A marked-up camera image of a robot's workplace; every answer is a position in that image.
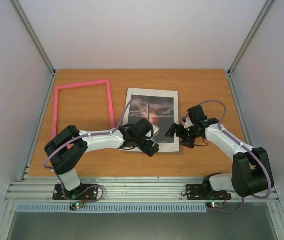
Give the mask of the pink picture frame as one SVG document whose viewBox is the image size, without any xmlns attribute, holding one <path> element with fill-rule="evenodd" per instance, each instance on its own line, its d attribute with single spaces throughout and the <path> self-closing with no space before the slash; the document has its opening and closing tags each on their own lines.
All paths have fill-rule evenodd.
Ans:
<svg viewBox="0 0 284 240">
<path fill-rule="evenodd" d="M 96 85 L 105 85 L 106 86 L 110 126 L 111 126 L 112 129 L 115 127 L 113 103 L 112 103 L 112 95 L 111 95 L 111 86 L 110 86 L 110 80 L 109 79 L 101 79 L 101 80 L 93 80 L 93 81 L 58 85 L 58 86 L 54 87 L 54 95 L 53 95 L 53 116 L 52 116 L 52 130 L 51 130 L 51 138 L 52 139 L 57 135 L 59 91 L 67 90 L 67 89 L 90 87 L 90 86 L 96 86 Z"/>
</svg>

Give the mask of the white mat board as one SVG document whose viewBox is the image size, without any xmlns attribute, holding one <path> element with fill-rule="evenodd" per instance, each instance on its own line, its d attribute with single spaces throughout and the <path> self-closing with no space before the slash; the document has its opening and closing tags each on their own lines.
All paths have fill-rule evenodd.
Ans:
<svg viewBox="0 0 284 240">
<path fill-rule="evenodd" d="M 141 88 L 128 88 L 127 89 L 127 95 L 126 95 L 126 103 L 130 104 L 134 99 L 137 97 L 142 97 L 146 100 L 148 104 L 148 116 L 147 120 L 149 120 L 150 116 L 150 104 L 148 100 L 145 98 L 146 96 L 151 97 L 168 97 L 168 98 L 174 98 L 174 123 L 179 123 L 179 110 L 178 110 L 178 92 L 177 91 L 169 91 L 169 90 L 154 90 L 154 89 L 141 89 Z M 159 152 L 160 153 L 173 153 L 173 152 L 179 152 L 179 140 L 178 137 L 172 137 L 174 138 L 174 143 L 157 143 L 154 140 L 154 137 L 152 140 L 159 144 Z"/>
</svg>

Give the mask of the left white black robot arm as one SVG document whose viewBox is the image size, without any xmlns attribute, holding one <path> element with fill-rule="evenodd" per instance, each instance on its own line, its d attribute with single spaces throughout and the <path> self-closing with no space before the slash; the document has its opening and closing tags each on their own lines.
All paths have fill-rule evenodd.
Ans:
<svg viewBox="0 0 284 240">
<path fill-rule="evenodd" d="M 44 167 L 47 168 L 47 163 L 50 163 L 65 194 L 71 199 L 77 199 L 82 194 L 82 186 L 75 166 L 84 154 L 104 149 L 139 149 L 152 157 L 159 151 L 159 144 L 152 139 L 158 133 L 159 127 L 144 118 L 135 124 L 107 131 L 81 131 L 70 125 L 45 145 L 47 160 Z"/>
</svg>

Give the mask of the sunset landscape photo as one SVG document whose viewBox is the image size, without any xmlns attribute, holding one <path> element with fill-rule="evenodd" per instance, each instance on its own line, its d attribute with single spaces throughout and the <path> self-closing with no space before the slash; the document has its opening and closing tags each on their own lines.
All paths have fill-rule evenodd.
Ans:
<svg viewBox="0 0 284 240">
<path fill-rule="evenodd" d="M 146 96 L 150 104 L 149 122 L 159 127 L 159 133 L 154 140 L 159 144 L 172 144 L 174 138 L 165 137 L 165 133 L 174 123 L 174 98 Z M 140 119 L 147 119 L 148 104 L 142 97 L 134 99 L 128 107 L 124 117 L 123 124 L 135 124 Z"/>
</svg>

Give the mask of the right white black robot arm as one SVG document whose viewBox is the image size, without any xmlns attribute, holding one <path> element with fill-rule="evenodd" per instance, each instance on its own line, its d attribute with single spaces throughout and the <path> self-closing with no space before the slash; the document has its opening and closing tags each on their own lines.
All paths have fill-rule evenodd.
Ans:
<svg viewBox="0 0 284 240">
<path fill-rule="evenodd" d="M 245 198 L 266 192 L 270 196 L 274 180 L 267 151 L 252 147 L 230 133 L 219 120 L 208 118 L 202 106 L 188 109 L 183 124 L 172 124 L 166 137 L 178 137 L 180 145 L 193 149 L 198 138 L 216 145 L 232 161 L 231 174 L 215 173 L 204 177 L 202 191 L 207 198 L 214 198 L 220 192 L 235 192 Z"/>
</svg>

